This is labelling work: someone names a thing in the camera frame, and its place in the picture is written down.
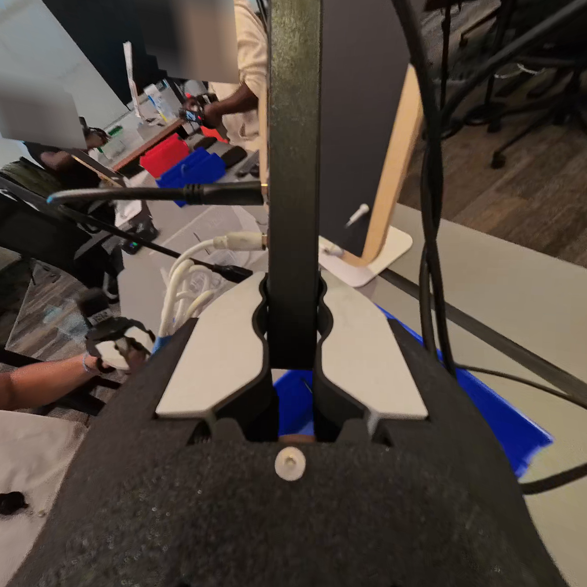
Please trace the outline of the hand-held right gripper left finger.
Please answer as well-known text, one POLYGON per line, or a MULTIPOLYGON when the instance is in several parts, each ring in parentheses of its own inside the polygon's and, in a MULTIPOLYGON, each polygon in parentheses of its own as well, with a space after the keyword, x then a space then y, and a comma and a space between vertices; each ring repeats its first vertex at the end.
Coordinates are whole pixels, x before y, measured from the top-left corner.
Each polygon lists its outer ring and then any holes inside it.
POLYGON ((251 442, 278 439, 278 395, 267 331, 267 274, 235 285, 196 319, 165 391, 158 420, 234 420, 251 442))

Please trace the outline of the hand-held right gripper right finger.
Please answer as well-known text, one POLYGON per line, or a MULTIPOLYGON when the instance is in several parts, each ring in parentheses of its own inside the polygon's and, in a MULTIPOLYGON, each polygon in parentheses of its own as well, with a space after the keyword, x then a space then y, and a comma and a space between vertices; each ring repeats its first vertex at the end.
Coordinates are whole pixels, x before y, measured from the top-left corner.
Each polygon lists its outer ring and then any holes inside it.
POLYGON ((376 304, 321 270, 313 362, 313 429, 333 443, 348 422, 370 439, 387 423, 421 424, 429 411, 390 320, 376 304))

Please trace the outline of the black cable orange plugs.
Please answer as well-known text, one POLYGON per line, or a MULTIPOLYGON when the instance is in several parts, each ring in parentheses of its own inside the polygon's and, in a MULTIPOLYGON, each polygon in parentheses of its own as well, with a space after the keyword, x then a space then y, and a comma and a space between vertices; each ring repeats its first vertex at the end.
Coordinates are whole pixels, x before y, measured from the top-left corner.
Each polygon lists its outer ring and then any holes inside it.
POLYGON ((422 338, 427 352, 453 377, 457 368, 447 326, 443 277, 437 246, 443 204, 444 171, 441 149, 441 114, 428 69, 420 21, 410 1, 393 1, 410 63, 415 70, 422 102, 426 148, 420 175, 420 206, 424 244, 419 268, 419 308, 422 338))

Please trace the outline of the black port hub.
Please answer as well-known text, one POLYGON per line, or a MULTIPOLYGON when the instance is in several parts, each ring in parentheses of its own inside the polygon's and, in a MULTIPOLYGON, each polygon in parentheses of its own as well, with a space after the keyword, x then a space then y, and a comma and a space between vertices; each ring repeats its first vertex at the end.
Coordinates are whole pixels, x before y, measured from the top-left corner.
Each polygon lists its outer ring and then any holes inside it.
POLYGON ((272 1, 268 95, 269 358, 310 369, 317 344, 321 1, 272 1))

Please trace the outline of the person's left forearm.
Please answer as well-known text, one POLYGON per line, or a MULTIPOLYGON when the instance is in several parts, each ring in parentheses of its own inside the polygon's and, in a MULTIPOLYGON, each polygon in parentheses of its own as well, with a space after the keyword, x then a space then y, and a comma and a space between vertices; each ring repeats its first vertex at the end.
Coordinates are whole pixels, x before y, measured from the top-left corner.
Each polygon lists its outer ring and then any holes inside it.
POLYGON ((99 373, 88 353, 55 362, 41 362, 1 373, 1 410, 38 408, 64 397, 99 373))

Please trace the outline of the grey desk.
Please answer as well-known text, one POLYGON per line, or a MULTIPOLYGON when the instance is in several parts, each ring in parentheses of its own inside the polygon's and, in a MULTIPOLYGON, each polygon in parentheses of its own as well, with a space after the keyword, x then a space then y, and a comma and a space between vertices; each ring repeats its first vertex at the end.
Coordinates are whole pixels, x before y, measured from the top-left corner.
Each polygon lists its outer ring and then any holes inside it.
MULTIPOLYGON (((186 227, 206 212, 170 202, 150 205, 159 242, 179 251, 195 242, 186 227)), ((420 213, 398 205, 392 226, 412 247, 363 283, 369 298, 421 333, 416 284, 423 244, 420 213)), ((511 374, 586 402, 586 269, 459 224, 442 221, 438 249, 452 352, 458 363, 511 374)), ((143 249, 123 254, 121 310, 157 331, 172 259, 143 249)), ((554 437, 533 458, 523 482, 586 463, 586 409, 515 381, 479 378, 554 437)), ((586 478, 526 497, 542 540, 571 586, 586 586, 586 478)))

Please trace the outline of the person's left hand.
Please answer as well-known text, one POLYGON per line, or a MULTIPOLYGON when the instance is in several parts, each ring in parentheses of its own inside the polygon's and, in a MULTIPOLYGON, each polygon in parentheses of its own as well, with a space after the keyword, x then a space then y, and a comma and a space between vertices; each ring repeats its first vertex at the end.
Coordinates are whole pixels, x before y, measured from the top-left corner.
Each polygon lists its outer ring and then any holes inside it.
POLYGON ((117 340, 101 341, 96 345, 98 358, 107 369, 128 375, 138 370, 149 354, 134 339, 123 336, 117 340))

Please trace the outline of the person's white shirt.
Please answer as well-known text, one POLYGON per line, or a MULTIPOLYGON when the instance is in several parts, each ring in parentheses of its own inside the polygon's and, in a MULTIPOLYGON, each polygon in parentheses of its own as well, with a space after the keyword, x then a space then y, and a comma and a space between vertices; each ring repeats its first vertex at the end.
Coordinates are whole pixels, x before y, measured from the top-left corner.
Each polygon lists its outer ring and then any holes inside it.
POLYGON ((86 433, 80 422, 1 411, 1 495, 18 493, 25 504, 1 514, 1 586, 39 537, 86 433))

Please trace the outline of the red plastic bin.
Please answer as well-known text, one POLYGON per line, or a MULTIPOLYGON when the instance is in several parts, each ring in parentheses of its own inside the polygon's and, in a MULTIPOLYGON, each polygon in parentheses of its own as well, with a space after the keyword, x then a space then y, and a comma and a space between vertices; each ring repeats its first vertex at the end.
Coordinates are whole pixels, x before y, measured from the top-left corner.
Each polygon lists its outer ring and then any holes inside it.
POLYGON ((158 180, 165 172, 189 155, 190 147, 188 144, 177 133, 172 133, 142 154, 138 163, 142 169, 158 180))

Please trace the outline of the small blue plastic bin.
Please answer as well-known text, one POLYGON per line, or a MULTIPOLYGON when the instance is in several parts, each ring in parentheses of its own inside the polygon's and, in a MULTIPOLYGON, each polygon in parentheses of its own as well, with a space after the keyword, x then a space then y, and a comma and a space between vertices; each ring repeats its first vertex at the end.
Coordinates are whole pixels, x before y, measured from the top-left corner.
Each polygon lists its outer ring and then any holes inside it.
POLYGON ((162 189, 183 189, 192 184, 211 184, 226 173, 223 159, 202 147, 164 172, 156 184, 162 189))

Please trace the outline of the wood-framed black panel stand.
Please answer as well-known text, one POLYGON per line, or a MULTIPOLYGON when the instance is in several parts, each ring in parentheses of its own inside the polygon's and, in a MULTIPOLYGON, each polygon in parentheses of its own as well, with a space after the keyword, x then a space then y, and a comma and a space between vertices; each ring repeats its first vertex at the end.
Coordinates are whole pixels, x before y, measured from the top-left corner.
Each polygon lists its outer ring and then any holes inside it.
POLYGON ((319 262, 360 288, 413 244, 390 224, 420 89, 392 1, 324 1, 321 58, 319 262))

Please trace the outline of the black office chair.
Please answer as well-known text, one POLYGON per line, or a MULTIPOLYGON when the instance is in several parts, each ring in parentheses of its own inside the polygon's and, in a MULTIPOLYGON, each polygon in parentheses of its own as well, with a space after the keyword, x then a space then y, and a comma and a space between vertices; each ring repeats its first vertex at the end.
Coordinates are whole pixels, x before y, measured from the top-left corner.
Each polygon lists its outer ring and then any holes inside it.
POLYGON ((501 130, 508 117, 542 112, 493 152, 490 167, 494 170, 506 164, 506 151, 510 147, 547 124, 562 126, 571 121, 586 134, 586 1, 557 1, 554 5, 558 8, 556 11, 515 36, 481 65, 442 111, 443 121, 451 118, 466 97, 487 79, 485 99, 467 112, 467 125, 487 126, 488 133, 495 133, 501 130), (511 63, 538 73, 544 69, 553 70, 556 73, 554 84, 547 90, 552 90, 565 77, 569 79, 558 93, 541 94, 525 105, 507 107, 502 102, 492 102, 491 96, 496 72, 511 63))

